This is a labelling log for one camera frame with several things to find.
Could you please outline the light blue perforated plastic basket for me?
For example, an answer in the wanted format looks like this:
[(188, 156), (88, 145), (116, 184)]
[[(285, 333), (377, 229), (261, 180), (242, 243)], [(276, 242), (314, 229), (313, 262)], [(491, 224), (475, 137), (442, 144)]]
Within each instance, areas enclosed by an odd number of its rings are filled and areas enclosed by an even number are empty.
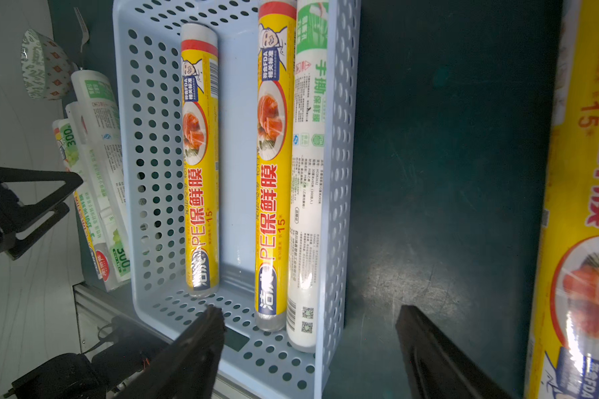
[[(141, 321), (178, 338), (207, 307), (224, 313), (231, 347), (224, 377), (262, 398), (319, 398), (344, 327), (355, 93), (361, 2), (328, 13), (327, 115), (320, 300), (313, 354), (255, 321), (255, 1), (117, 1), (112, 19), (134, 308)], [(181, 144), (181, 27), (197, 22), (219, 38), (221, 285), (193, 299), (185, 281)]]

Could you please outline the short yellow orange wrap roll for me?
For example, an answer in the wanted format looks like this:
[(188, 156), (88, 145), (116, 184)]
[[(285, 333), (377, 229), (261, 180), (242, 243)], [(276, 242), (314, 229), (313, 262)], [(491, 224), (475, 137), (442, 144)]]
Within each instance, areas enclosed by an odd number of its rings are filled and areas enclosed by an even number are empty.
[(524, 395), (599, 398), (599, 1), (562, 6)]

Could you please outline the long yellow plastic wrap roll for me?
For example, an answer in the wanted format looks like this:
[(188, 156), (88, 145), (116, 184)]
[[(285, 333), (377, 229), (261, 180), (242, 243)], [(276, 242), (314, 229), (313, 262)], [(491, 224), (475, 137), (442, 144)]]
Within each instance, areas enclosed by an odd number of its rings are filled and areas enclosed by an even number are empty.
[(181, 29), (186, 285), (193, 298), (220, 284), (218, 37), (207, 26)]

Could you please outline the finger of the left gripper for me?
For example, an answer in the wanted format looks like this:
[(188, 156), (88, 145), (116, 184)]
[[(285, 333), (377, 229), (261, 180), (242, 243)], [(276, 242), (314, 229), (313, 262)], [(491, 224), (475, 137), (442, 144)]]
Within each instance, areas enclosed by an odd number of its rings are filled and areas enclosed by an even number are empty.
[[(59, 182), (61, 186), (40, 201), (24, 204), (10, 183)], [(0, 167), (0, 254), (17, 260), (68, 214), (65, 200), (83, 184), (79, 174), (29, 171)]]

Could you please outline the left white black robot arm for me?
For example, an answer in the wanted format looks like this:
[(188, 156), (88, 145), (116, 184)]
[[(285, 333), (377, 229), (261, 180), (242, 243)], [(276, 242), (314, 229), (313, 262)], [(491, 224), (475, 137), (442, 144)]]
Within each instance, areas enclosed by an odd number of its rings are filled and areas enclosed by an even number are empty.
[[(23, 204), (11, 183), (58, 182), (40, 201)], [(28, 171), (0, 167), (0, 254), (19, 259), (69, 212), (66, 200), (83, 184), (73, 172)], [(104, 398), (121, 392), (121, 384), (143, 372), (166, 348), (166, 343), (115, 317), (113, 331), (91, 348), (93, 355), (65, 353), (36, 367), (13, 382), (6, 398)]]

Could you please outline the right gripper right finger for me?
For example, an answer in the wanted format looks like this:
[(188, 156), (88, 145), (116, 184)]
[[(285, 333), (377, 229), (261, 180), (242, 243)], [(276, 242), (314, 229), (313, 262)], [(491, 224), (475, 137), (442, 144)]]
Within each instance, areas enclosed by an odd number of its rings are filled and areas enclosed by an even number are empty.
[(419, 308), (404, 305), (395, 328), (413, 398), (509, 398)]

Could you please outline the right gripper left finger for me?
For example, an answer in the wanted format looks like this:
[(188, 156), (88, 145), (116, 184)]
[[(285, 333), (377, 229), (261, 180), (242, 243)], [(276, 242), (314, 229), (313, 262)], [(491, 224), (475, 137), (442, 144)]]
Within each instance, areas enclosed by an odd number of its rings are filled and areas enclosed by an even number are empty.
[(209, 307), (120, 398), (210, 398), (226, 337), (223, 312)]

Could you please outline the white green long wrap roll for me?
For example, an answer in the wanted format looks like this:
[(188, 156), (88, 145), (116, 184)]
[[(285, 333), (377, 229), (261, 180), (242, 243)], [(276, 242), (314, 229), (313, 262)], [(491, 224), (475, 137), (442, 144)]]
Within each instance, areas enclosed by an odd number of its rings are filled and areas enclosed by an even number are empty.
[(328, 1), (300, 1), (297, 10), (287, 332), (301, 352), (317, 342), (329, 10)]

